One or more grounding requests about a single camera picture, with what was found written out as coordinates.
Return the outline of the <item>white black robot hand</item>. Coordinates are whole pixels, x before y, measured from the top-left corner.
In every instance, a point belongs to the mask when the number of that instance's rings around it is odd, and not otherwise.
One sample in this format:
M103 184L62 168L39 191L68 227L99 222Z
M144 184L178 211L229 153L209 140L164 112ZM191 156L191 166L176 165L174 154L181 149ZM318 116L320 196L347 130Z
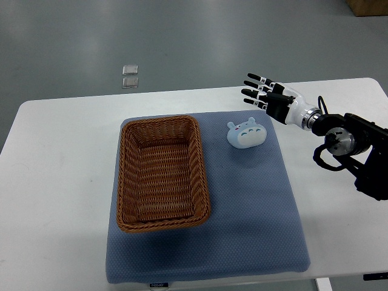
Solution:
M267 100L262 102L244 98L243 101L259 109L266 109L266 113L274 120L285 125L294 124L301 129L311 129L321 116L321 109L306 103L305 97L293 88L253 73L248 73L247 77L250 80L245 80L244 85L257 90L242 89L241 93L250 98L265 96Z

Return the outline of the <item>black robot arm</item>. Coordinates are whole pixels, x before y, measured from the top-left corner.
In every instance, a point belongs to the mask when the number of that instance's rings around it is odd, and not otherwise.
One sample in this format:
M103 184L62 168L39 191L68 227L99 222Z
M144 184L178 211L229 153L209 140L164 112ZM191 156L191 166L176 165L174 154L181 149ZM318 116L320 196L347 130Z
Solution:
M355 177L357 191L387 200L387 129L352 113L330 114L322 96L317 105L308 104L302 94L269 78L249 73L244 84L245 103L282 124L324 137L313 153L318 166L333 172L346 169Z

